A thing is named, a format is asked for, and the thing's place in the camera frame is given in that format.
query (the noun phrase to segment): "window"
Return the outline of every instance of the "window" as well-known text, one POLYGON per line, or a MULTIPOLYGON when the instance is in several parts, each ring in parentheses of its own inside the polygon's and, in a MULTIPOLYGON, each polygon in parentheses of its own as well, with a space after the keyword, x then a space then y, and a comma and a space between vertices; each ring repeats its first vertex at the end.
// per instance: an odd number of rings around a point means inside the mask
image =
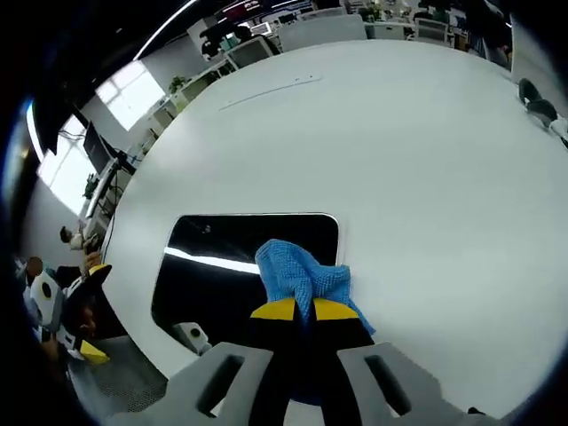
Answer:
POLYGON ((57 155, 48 151, 37 175, 77 216, 85 203, 83 193, 87 178, 96 173, 83 148, 86 129, 72 116, 63 126, 57 139, 57 155))
POLYGON ((130 130, 164 92, 146 67, 134 61, 102 83, 97 95, 123 128, 130 130))

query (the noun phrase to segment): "potted plant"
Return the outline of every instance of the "potted plant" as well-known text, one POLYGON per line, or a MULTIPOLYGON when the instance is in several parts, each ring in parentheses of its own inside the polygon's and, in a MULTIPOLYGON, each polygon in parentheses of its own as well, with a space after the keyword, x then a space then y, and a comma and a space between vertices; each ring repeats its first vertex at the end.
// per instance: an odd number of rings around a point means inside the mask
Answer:
POLYGON ((186 83, 187 80, 185 79, 185 77, 180 77, 179 75, 176 75, 174 78, 171 79, 170 93, 173 95, 179 90, 180 87, 182 87, 186 83))
POLYGON ((97 189, 98 184, 99 184, 99 178, 95 176, 93 173, 91 173, 89 177, 87 177, 87 185, 85 185, 85 191, 83 197, 85 197, 87 200, 90 200, 92 198, 92 193, 95 192, 95 189, 97 189))

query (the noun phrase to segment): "office desk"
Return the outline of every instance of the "office desk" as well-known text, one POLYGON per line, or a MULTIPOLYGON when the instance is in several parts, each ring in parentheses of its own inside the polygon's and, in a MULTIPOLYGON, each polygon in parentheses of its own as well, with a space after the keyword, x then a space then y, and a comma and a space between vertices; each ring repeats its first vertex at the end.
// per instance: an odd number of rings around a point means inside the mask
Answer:
POLYGON ((568 331, 568 154, 509 77, 460 51, 366 40, 284 53, 209 86, 114 216, 104 290, 131 338, 167 377, 195 359, 150 313, 179 216, 326 212, 375 340, 460 408, 506 414, 568 331))

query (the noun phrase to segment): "white table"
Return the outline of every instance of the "white table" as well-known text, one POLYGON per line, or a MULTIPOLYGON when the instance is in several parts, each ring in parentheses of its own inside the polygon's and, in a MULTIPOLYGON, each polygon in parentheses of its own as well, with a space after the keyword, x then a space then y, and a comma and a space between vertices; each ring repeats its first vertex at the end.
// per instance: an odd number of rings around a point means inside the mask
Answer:
POLYGON ((104 290, 172 377, 195 356, 150 304, 178 217, 326 212, 375 339, 460 408, 502 416, 568 331, 567 182, 568 153, 488 61, 385 40, 292 51, 215 82, 164 131, 116 211, 104 290))

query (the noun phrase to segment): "blue cloth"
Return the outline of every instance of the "blue cloth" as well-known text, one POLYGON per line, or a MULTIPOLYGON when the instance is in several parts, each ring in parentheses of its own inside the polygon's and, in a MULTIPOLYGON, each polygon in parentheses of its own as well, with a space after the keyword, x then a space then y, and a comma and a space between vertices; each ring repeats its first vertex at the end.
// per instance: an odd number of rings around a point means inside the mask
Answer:
POLYGON ((323 266, 303 248, 291 242, 269 240, 255 255, 269 302, 294 297, 304 323, 313 298, 346 304, 352 308, 370 335, 375 329, 349 298, 349 267, 323 266))

